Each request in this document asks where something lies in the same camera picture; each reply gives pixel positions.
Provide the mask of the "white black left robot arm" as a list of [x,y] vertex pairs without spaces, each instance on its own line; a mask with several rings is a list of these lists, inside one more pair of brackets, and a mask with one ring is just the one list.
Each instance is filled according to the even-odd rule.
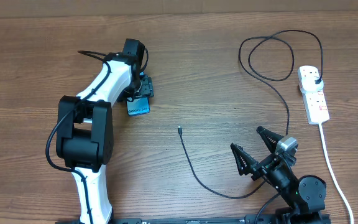
[[103,67],[86,89],[60,99],[45,156],[54,169],[75,179],[81,205],[77,223],[114,223],[106,181],[114,147],[112,107],[125,102],[129,116],[150,112],[154,88],[144,72],[149,52],[141,41],[126,39],[120,52],[81,54],[101,61]]

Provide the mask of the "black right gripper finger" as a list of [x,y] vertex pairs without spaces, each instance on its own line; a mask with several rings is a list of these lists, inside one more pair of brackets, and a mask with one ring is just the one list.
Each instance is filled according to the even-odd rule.
[[254,174],[258,162],[251,155],[246,153],[241,146],[232,143],[230,147],[236,161],[239,175]]
[[268,150],[271,153],[274,153],[276,151],[278,142],[284,138],[284,136],[269,131],[268,129],[262,126],[259,126],[256,129],[256,132],[260,135],[260,137],[262,138],[262,140],[264,141],[265,145],[267,146]]

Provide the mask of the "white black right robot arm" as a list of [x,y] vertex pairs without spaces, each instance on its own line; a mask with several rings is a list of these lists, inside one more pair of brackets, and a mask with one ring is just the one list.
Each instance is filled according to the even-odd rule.
[[256,132],[264,141],[270,155],[257,161],[243,147],[232,143],[231,150],[240,175],[252,180],[263,178],[276,191],[256,215],[247,215],[250,223],[330,223],[325,209],[326,183],[315,175],[297,178],[291,167],[296,164],[298,141],[259,126]]

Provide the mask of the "blue Samsung Galaxy smartphone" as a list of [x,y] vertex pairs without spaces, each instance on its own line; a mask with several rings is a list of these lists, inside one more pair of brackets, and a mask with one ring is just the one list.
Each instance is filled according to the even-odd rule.
[[150,105],[148,98],[139,98],[134,101],[126,102],[127,105],[127,114],[129,116],[137,116],[142,114],[147,114],[150,112]]

